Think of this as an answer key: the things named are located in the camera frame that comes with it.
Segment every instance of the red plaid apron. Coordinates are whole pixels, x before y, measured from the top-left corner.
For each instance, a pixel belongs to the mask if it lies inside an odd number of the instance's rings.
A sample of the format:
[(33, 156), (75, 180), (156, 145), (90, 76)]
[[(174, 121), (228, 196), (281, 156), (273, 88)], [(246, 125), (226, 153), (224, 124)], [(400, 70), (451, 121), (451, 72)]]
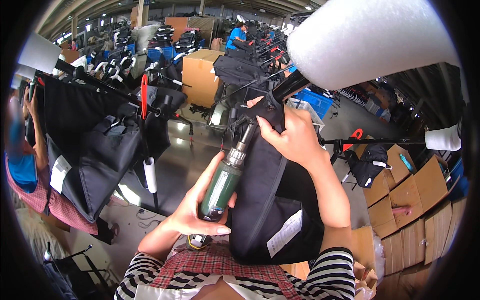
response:
[[(7, 169), (7, 180), (12, 189), (20, 196), (20, 198), (30, 205), (38, 213), (43, 212), (45, 206), (47, 205), (47, 194), (48, 186), (50, 184), (48, 169), (45, 168), (43, 171), (38, 173), (38, 184), (33, 193), (26, 193), (19, 187), (10, 174), (8, 169), (8, 159), (5, 160), (5, 167)], [(60, 195), (55, 189), (51, 189), (50, 202), (48, 203), (48, 208), (52, 215), (54, 215), (58, 220), (63, 223), (72, 226), (86, 233), (97, 235), (98, 228), (96, 223), (88, 222), (82, 214), (73, 206), (73, 204), (66, 199), (64, 196)]]
[(211, 273), (240, 276), (278, 284), (287, 299), (301, 300), (293, 284), (278, 265), (241, 265), (232, 258), (227, 243), (210, 243), (196, 252), (176, 249), (177, 254), (167, 259), (155, 280), (149, 284), (155, 288), (167, 288), (175, 273)]

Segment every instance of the electric screwdriver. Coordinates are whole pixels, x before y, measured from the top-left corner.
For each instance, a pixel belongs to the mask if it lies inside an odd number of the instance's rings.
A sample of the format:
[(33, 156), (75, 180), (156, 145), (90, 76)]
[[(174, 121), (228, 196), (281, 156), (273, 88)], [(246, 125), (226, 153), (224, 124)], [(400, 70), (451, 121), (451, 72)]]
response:
[[(205, 198), (200, 206), (198, 217), (208, 222), (219, 222), (228, 201), (243, 172), (245, 150), (255, 132), (256, 124), (249, 124), (235, 148), (231, 148), (228, 155), (220, 162), (208, 186)], [(187, 237), (187, 246), (191, 250), (200, 251), (212, 240), (211, 236), (191, 234)]]

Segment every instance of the white plastic crate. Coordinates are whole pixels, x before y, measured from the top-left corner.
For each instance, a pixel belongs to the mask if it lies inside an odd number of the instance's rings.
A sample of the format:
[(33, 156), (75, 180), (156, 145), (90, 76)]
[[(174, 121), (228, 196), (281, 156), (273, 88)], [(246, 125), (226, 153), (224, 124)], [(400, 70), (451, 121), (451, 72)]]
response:
[(368, 100), (367, 105), (365, 105), (365, 109), (371, 113), (371, 114), (376, 114), (377, 111), (380, 109), (380, 106), (376, 105), (373, 100)]
[(315, 110), (313, 110), (312, 106), (310, 103), (303, 101), (303, 100), (298, 100), (294, 98), (288, 98), (287, 105), (290, 106), (291, 108), (296, 108), (296, 109), (303, 109), (306, 110), (307, 112), (310, 113), (312, 116), (312, 122), (314, 125), (318, 125), (320, 129), (318, 130), (318, 133), (322, 131), (322, 128), (325, 127), (325, 124), (322, 122), (322, 119), (318, 116)]

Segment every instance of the striped sleeve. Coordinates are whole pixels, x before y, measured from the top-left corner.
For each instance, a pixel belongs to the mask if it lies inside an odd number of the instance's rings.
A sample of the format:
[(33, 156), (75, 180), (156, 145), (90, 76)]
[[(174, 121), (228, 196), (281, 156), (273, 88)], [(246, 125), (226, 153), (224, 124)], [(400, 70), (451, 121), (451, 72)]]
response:
[(330, 248), (322, 253), (306, 282), (319, 287), (330, 299), (354, 299), (353, 255), (346, 248)]
[(148, 254), (138, 253), (130, 262), (125, 277), (115, 291), (115, 300), (133, 300), (139, 284), (151, 283), (160, 272), (164, 262)]

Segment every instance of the fingernail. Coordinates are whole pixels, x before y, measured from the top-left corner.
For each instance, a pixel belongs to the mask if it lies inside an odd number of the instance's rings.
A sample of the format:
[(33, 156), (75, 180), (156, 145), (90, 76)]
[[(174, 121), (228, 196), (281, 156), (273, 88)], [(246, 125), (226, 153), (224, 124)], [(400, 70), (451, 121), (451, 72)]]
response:
[(218, 234), (230, 234), (232, 233), (232, 230), (228, 227), (220, 227), (219, 229), (216, 230)]

